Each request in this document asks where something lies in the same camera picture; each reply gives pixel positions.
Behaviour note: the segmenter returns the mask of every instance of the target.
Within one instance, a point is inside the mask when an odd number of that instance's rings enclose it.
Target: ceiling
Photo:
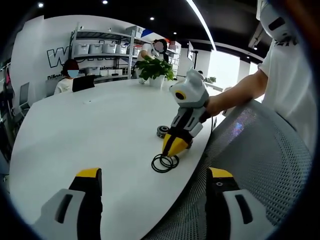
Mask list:
[[[262,33],[257,50],[249,47],[259,25],[256,20],[257,0],[193,0],[201,12],[213,40],[231,45],[264,58],[271,39]],[[186,0],[42,0],[44,8],[37,8],[37,2],[22,3],[17,9],[13,21],[6,26],[17,26],[18,20],[31,19],[44,15],[45,18],[63,15],[94,15],[114,18],[149,29],[170,40],[177,40],[185,47],[187,39],[209,40],[198,17]],[[194,48],[210,50],[205,43],[192,43]]]

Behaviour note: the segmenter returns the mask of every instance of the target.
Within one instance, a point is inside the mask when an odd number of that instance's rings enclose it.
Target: laptop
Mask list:
[[[79,92],[81,90],[94,88],[95,75],[81,76],[73,79],[72,91]]]

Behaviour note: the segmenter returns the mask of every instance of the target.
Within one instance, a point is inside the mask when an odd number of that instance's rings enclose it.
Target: white t-shirt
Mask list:
[[[272,41],[263,63],[258,66],[268,82],[262,104],[284,118],[314,154],[318,132],[317,105],[312,71],[295,41]]]
[[[164,55],[161,54],[161,53],[156,54],[155,51],[153,50],[151,44],[149,44],[149,43],[143,44],[141,51],[142,51],[142,50],[147,51],[147,54],[148,54],[149,57],[151,57],[151,58],[156,57],[157,59],[160,59],[160,60],[163,60],[163,59],[164,59]],[[137,61],[144,61],[144,58],[141,56],[141,51],[139,52]]]
[[[64,78],[61,81],[58,82],[58,84],[55,87],[54,94],[60,94],[64,92],[72,92],[72,85],[74,80]]]
[[[141,51],[139,52],[139,55],[138,55],[138,58],[137,58],[137,61],[144,61],[144,58],[141,56],[141,52],[142,50],[145,50],[149,56],[152,56],[152,47],[151,47],[151,44],[149,43],[145,43],[143,44],[142,48],[141,48]]]

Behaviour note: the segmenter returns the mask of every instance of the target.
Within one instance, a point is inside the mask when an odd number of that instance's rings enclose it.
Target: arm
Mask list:
[[[148,55],[148,49],[150,48],[150,44],[149,43],[145,43],[143,46],[142,46],[142,49],[140,51],[140,54],[141,54],[141,57],[143,59],[145,59],[145,57],[151,57]]]
[[[261,70],[255,74],[246,76],[237,85],[229,90],[209,98],[207,111],[212,115],[218,115],[221,111],[233,108],[256,99],[266,91],[268,82],[267,75]]]
[[[147,52],[146,50],[141,50],[140,53],[141,53],[141,57],[142,57],[143,59],[144,59],[146,56],[149,56],[149,55],[148,55],[148,52]]]

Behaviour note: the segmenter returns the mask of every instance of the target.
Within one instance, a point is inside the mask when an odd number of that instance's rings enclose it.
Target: round table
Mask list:
[[[186,186],[211,132],[207,120],[177,168],[151,168],[163,145],[157,127],[170,126],[179,107],[169,92],[174,83],[155,89],[136,79],[107,82],[34,103],[10,163],[10,196],[22,218],[33,224],[42,205],[67,189],[79,171],[99,167],[101,239],[145,236]]]

